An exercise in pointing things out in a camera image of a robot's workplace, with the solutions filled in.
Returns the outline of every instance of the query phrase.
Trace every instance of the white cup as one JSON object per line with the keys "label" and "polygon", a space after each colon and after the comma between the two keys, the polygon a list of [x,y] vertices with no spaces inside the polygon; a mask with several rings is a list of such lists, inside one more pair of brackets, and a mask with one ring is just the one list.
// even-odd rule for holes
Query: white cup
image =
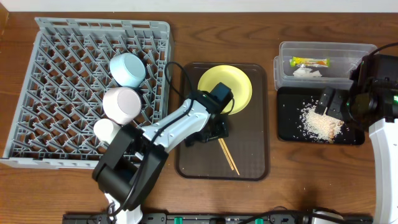
{"label": "white cup", "polygon": [[100,141],[111,144],[121,127],[110,119],[103,118],[94,124],[94,134]]}
{"label": "white cup", "polygon": [[127,87],[109,89],[102,101],[105,114],[114,122],[125,125],[141,112],[141,99]]}
{"label": "white cup", "polygon": [[146,75],[143,62],[132,53],[113,57],[109,63],[109,69],[113,78],[123,87],[139,87]]}

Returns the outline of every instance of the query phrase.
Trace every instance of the wooden chopstick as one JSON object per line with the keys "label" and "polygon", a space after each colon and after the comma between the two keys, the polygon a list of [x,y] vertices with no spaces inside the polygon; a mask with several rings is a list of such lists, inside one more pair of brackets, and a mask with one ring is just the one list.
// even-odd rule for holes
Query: wooden chopstick
{"label": "wooden chopstick", "polygon": [[236,172],[238,173],[238,175],[241,175],[241,174],[239,173],[239,171],[238,171],[238,168],[237,168],[236,165],[235,165],[234,159],[232,158],[231,154],[229,153],[228,147],[226,146],[224,139],[221,138],[221,139],[219,139],[219,141],[221,141],[220,143],[221,143],[222,145],[224,145],[225,151],[226,151],[226,153],[227,153],[229,159],[231,160],[231,163],[232,163],[233,167],[235,168]]}
{"label": "wooden chopstick", "polygon": [[221,142],[221,139],[218,139],[218,142],[219,142],[221,148],[223,149],[225,158],[226,158],[226,160],[228,161],[228,164],[229,164],[231,170],[234,170],[234,167],[232,166],[232,163],[231,163],[231,159],[229,159],[229,156],[228,156],[228,154],[227,154],[227,152],[226,152],[227,149],[225,149],[223,143]]}

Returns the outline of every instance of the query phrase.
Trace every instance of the yellow package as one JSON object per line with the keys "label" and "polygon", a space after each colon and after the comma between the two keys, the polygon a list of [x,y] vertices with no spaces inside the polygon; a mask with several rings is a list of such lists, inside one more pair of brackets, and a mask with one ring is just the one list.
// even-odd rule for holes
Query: yellow package
{"label": "yellow package", "polygon": [[293,57],[290,60],[291,67],[323,67],[328,68],[330,66],[330,59],[315,59],[315,58],[300,58]]}

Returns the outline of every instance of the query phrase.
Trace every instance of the dish rack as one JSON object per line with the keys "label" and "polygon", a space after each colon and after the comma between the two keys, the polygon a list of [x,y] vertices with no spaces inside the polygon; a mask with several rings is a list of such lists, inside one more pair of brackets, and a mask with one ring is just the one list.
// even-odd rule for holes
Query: dish rack
{"label": "dish rack", "polygon": [[[105,118],[102,98],[118,87],[109,61],[130,52],[146,65],[141,83],[140,128],[167,115],[169,85],[164,66],[174,42],[166,22],[35,18],[37,33],[6,148],[11,167],[94,169],[108,145],[93,126]],[[137,161],[134,154],[125,154]]]}

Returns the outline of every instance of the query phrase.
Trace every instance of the yellow plate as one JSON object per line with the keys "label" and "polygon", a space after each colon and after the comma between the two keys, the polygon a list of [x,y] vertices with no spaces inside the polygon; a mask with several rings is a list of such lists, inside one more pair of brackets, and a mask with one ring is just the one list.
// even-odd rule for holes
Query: yellow plate
{"label": "yellow plate", "polygon": [[[198,90],[210,92],[217,84],[228,86],[234,95],[235,105],[230,114],[235,114],[245,108],[251,99],[252,87],[248,76],[240,69],[230,65],[219,65],[207,70],[200,78]],[[223,110],[231,110],[232,101]]]}

